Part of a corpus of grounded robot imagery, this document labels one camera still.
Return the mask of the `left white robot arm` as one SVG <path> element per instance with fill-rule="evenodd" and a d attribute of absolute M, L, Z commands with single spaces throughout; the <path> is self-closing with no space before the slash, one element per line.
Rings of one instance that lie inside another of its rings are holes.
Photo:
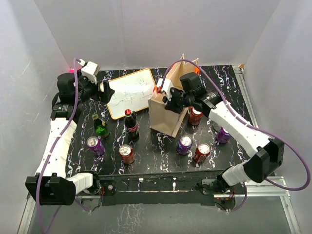
<path fill-rule="evenodd" d="M 94 195 L 101 183 L 95 172 L 67 177 L 65 166 L 71 140 L 77 128 L 82 103 L 89 98 L 109 103 L 114 90 L 108 81 L 92 83 L 80 71 L 57 78 L 58 92 L 52 100 L 50 133 L 42 161 L 25 186 L 38 205 L 71 205 L 80 192 Z"/>

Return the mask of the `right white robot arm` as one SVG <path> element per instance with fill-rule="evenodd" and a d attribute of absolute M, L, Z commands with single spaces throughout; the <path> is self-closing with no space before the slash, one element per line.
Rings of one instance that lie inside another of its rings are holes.
<path fill-rule="evenodd" d="M 224 170 L 205 189 L 227 194 L 241 182 L 261 183 L 281 166 L 285 146 L 281 140 L 252 129 L 241 115 L 229 110 L 230 103 L 223 101 L 217 90 L 208 91 L 201 84 L 198 74 L 187 73 L 180 81 L 182 89 L 175 88 L 168 79 L 158 81 L 157 90 L 165 94 L 165 109 L 180 113 L 186 107 L 194 107 L 223 127 L 249 156 L 248 160 Z"/>

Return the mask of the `beige canvas bag orange handles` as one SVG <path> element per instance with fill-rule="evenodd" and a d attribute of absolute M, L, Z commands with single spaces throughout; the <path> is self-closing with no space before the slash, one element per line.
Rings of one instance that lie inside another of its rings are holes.
<path fill-rule="evenodd" d="M 165 72 L 163 78 L 160 78 L 153 90 L 152 96 L 148 100 L 150 128 L 170 137 L 176 137 L 181 123 L 187 113 L 187 108 L 178 106 L 171 98 L 171 88 L 176 88 L 174 93 L 180 94 L 183 90 L 180 77 L 193 73 L 196 70 L 195 65 L 198 59 L 194 59 L 190 64 L 185 61 L 179 61 L 171 65 Z"/>

